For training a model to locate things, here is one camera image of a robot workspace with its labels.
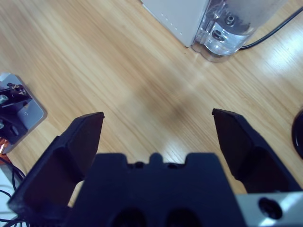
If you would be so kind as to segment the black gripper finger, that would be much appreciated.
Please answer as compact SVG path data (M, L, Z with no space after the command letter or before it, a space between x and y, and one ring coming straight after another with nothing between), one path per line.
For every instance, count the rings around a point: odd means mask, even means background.
M37 160L8 207L26 221L66 220L73 191L97 153L103 119L103 112L74 119Z
M213 109L220 149L248 193L298 192L301 187L265 139L240 114Z

